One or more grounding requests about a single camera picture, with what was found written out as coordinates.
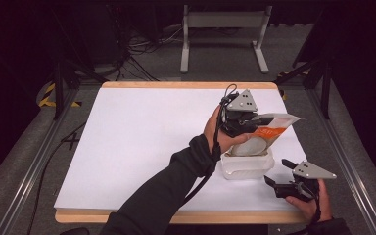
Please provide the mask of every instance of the wooden table edge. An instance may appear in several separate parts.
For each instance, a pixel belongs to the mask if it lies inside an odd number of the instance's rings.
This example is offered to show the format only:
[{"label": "wooden table edge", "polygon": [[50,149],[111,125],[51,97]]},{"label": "wooden table edge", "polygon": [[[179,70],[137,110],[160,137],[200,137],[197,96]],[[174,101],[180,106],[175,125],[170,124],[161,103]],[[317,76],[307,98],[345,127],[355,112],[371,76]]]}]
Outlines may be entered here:
[{"label": "wooden table edge", "polygon": [[236,84],[238,89],[278,89],[273,82],[195,82],[195,81],[108,81],[102,88],[186,88],[225,89]]},{"label": "wooden table edge", "polygon": [[[57,209],[60,223],[105,223],[112,211]],[[171,224],[273,224],[304,223],[299,211],[178,211]]]}]

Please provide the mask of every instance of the black fabric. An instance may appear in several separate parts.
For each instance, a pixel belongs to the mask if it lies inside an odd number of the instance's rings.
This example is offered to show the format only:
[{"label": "black fabric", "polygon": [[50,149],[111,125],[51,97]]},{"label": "black fabric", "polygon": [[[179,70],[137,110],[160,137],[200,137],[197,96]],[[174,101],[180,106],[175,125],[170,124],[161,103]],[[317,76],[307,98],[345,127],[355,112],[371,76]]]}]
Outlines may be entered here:
[{"label": "black fabric", "polygon": [[[215,169],[204,135],[193,138],[189,146],[173,154],[168,167],[144,183],[117,212],[112,212],[100,234],[165,234],[197,177]],[[312,235],[350,234],[341,219],[317,223],[308,230]]]}]

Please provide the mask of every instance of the gray triangular marker plate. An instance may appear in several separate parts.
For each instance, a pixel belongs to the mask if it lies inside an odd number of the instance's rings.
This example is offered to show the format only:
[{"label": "gray triangular marker plate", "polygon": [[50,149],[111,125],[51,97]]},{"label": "gray triangular marker plate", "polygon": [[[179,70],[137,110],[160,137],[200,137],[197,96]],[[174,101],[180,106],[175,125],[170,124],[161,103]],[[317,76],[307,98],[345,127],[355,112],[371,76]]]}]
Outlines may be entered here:
[{"label": "gray triangular marker plate", "polygon": [[227,106],[229,111],[255,112],[258,110],[250,90],[243,91]]},{"label": "gray triangular marker plate", "polygon": [[336,179],[337,175],[310,162],[301,162],[292,172],[307,179]]}]

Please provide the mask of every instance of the white plastic container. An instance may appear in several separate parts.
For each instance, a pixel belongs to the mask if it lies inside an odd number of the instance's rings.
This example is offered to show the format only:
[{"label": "white plastic container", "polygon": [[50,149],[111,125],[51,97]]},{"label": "white plastic container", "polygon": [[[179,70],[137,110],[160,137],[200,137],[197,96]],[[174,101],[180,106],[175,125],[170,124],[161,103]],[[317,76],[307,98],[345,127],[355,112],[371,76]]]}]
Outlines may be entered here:
[{"label": "white plastic container", "polygon": [[222,174],[226,179],[259,179],[274,167],[271,149],[267,155],[255,157],[226,157],[221,155]]}]

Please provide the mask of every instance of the plastic packet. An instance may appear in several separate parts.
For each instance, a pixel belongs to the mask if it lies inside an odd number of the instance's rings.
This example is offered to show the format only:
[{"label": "plastic packet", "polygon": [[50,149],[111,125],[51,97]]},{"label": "plastic packet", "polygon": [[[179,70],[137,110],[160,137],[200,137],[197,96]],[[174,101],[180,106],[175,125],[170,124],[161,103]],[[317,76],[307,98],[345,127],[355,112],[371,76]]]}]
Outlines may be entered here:
[{"label": "plastic packet", "polygon": [[273,118],[269,125],[261,125],[251,134],[251,138],[240,145],[234,145],[226,157],[259,157],[266,156],[267,149],[285,130],[300,117],[289,114],[264,114],[260,118]]}]

